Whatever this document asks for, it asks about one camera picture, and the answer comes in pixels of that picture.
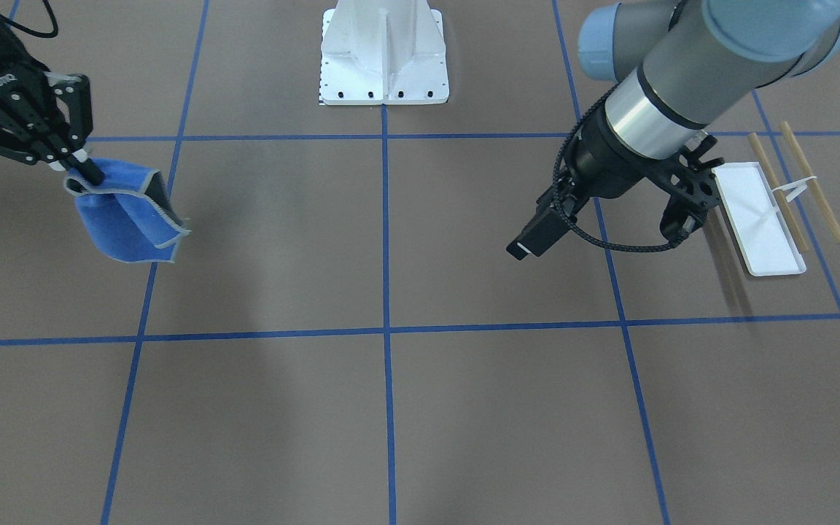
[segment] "folded cloth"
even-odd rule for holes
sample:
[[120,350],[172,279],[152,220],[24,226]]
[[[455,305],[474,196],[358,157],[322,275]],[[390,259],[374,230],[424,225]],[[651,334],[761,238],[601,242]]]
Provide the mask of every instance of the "folded cloth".
[[172,263],[190,230],[172,209],[160,171],[122,160],[93,159],[106,175],[93,186],[76,170],[64,188],[101,252],[124,263]]

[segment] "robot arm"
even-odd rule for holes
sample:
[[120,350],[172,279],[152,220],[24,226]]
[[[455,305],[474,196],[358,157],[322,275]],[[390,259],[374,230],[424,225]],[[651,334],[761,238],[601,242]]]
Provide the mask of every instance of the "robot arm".
[[[623,252],[679,245],[720,202],[711,168],[723,161],[701,160],[717,142],[706,126],[754,88],[839,48],[840,0],[653,0],[596,11],[580,36],[583,68],[621,83],[570,134],[553,185],[507,251],[540,256],[569,230]],[[619,197],[644,177],[670,195],[664,245],[613,245],[577,227],[590,199]]]
[[[66,105],[67,117],[57,100]],[[91,132],[87,77],[51,73],[0,15],[0,155],[26,164],[43,160],[57,171],[74,169],[96,186],[104,174],[84,151]]]

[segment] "wooden stick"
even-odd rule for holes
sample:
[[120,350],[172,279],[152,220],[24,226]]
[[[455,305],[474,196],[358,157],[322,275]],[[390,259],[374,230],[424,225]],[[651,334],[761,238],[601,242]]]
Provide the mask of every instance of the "wooden stick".
[[[763,175],[767,177],[767,182],[770,183],[771,188],[779,188],[780,183],[777,179],[777,173],[773,170],[773,164],[770,164],[770,159],[767,158],[766,152],[761,146],[761,140],[757,139],[757,133],[751,133],[747,136],[750,141],[750,147],[757,155],[757,162],[761,164]],[[796,215],[793,215],[793,210],[790,208],[790,203],[786,202],[786,193],[783,190],[775,190],[773,192],[774,199],[777,200],[777,207],[779,212],[783,215],[783,220],[790,228],[790,233],[793,235],[793,243],[796,243],[796,249],[799,253],[809,252],[809,244],[806,242],[806,237],[803,237],[803,230],[799,229],[799,223],[796,222]]]
[[[793,155],[796,156],[799,167],[803,170],[803,176],[814,176],[812,167],[809,166],[809,160],[806,159],[806,153],[803,153],[802,147],[796,142],[796,135],[793,134],[790,123],[784,121],[780,124],[779,129],[783,132],[783,138],[786,139],[786,143],[793,151]],[[840,224],[834,216],[834,212],[831,211],[831,206],[829,206],[828,199],[825,198],[825,193],[823,193],[823,187],[819,184],[819,179],[808,180],[808,186],[810,192],[812,192],[812,196],[816,199],[816,205],[819,206],[819,210],[822,212],[822,216],[828,224],[831,236],[834,237],[836,243],[840,243]]]

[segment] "black cable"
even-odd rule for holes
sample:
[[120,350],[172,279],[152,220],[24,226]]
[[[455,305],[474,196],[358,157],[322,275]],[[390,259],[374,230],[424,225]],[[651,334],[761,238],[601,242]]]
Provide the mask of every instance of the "black cable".
[[60,31],[60,29],[57,27],[57,17],[54,16],[54,10],[50,7],[50,0],[41,0],[41,2],[44,3],[44,9],[47,10],[47,16],[50,17],[50,33],[41,33],[40,31],[35,31],[31,28],[22,26],[20,23],[17,23],[17,21],[11,20],[9,17],[4,16],[2,13],[0,13],[0,17],[2,18],[2,21],[4,21],[4,23],[9,24],[9,26],[12,26],[23,33],[30,34],[31,36],[36,36],[38,37],[38,39],[53,39],[53,37],[56,37],[57,33]]
[[586,119],[594,113],[599,107],[602,106],[604,101],[607,100],[607,97],[610,96],[611,93],[614,93],[614,90],[618,89],[618,86],[612,87],[609,92],[605,93],[600,99],[596,101],[596,103],[592,104],[592,107],[583,114],[583,117],[576,122],[575,127],[573,127],[572,131],[569,132],[566,136],[566,140],[563,140],[563,145],[560,146],[559,153],[556,154],[556,163],[553,164],[553,209],[556,210],[556,213],[563,219],[563,222],[566,223],[566,226],[569,226],[570,230],[576,233],[577,236],[585,239],[587,242],[597,246],[598,248],[603,249],[610,249],[613,252],[629,252],[629,253],[658,253],[658,252],[667,252],[667,250],[676,248],[683,243],[684,240],[689,238],[689,233],[686,230],[680,228],[677,232],[673,235],[673,237],[662,245],[654,245],[654,246],[632,246],[632,245],[623,245],[617,243],[610,243],[607,241],[603,241],[596,237],[593,237],[590,233],[587,233],[585,230],[581,229],[579,226],[576,225],[569,218],[569,214],[566,213],[566,210],[563,209],[563,202],[562,198],[559,195],[559,185],[560,182],[563,182],[563,179],[569,179],[569,172],[562,169],[563,166],[563,157],[566,155],[566,149],[569,147],[569,143],[575,139],[576,135],[579,134],[579,130],[583,127],[583,123],[586,122]]

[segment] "wooden dowel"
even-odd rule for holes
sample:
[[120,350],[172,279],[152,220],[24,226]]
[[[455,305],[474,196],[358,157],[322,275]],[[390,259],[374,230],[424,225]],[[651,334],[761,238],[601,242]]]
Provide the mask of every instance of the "wooden dowel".
[[[809,166],[809,160],[806,159],[806,153],[803,152],[803,147],[799,146],[799,143],[796,142],[796,135],[793,134],[790,123],[781,123],[779,129],[783,132],[783,139],[786,139],[786,143],[790,146],[790,150],[793,151],[793,155],[796,156],[796,162],[799,163],[799,167],[803,171],[803,176],[814,176],[812,167]],[[828,199],[825,198],[825,193],[823,193],[823,187],[819,184],[819,179],[810,179],[807,184],[812,193],[812,197],[816,200],[816,205],[819,206],[819,210],[825,218],[825,223],[828,224],[831,236],[834,237],[836,243],[840,243],[840,224],[834,216],[834,211],[831,210]]]
[[[757,133],[751,133],[747,136],[750,141],[750,147],[754,150],[754,155],[757,155],[757,162],[760,163],[763,169],[763,175],[767,177],[767,182],[770,183],[771,188],[779,188],[780,183],[777,179],[777,173],[773,170],[773,165],[770,164],[770,159],[767,158],[766,152],[761,146],[761,140],[758,139]],[[783,220],[790,228],[790,233],[793,235],[793,243],[796,243],[796,249],[799,253],[806,253],[809,250],[809,244],[806,242],[806,237],[803,237],[803,230],[799,229],[799,223],[796,222],[796,215],[790,209],[790,203],[786,202],[786,193],[783,190],[775,190],[773,192],[774,199],[777,200],[777,207],[779,212],[783,215]]]

